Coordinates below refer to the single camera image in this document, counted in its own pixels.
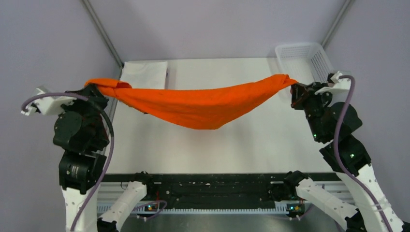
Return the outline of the orange t-shirt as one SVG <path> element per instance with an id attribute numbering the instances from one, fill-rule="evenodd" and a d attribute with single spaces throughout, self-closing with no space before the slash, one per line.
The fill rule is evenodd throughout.
<path id="1" fill-rule="evenodd" d="M 130 108 L 195 130 L 216 130 L 247 114 L 297 81 L 275 74 L 257 82 L 214 89 L 174 90 L 133 88 L 114 79 L 90 79 L 103 95 Z"/>

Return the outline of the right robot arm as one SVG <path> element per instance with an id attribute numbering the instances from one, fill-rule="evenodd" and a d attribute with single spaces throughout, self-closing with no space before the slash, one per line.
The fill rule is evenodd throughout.
<path id="1" fill-rule="evenodd" d="M 347 232 L 407 232 L 381 190 L 365 146 L 353 136 L 362 125 L 350 105 L 354 85 L 347 86 L 344 102 L 332 103 L 335 85 L 314 82 L 291 86 L 291 107 L 305 112 L 313 139 L 323 143 L 320 153 L 344 183 L 353 203 L 326 191 L 300 171 L 288 172 L 281 184 L 269 191 L 275 201 L 305 200 L 322 210 Z"/>

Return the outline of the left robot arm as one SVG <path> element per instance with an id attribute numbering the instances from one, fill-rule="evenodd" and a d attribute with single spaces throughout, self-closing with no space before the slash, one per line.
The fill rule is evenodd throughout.
<path id="1" fill-rule="evenodd" d="M 94 84 L 68 91 L 73 103 L 64 105 L 55 123 L 53 143 L 64 150 L 59 162 L 59 184 L 65 200 L 66 231 L 118 232 L 135 206 L 149 200 L 155 187 L 149 174 L 136 173 L 117 201 L 97 214 L 97 193 L 111 161 L 101 154 L 114 141 L 114 130 L 104 112 L 108 99 Z"/>

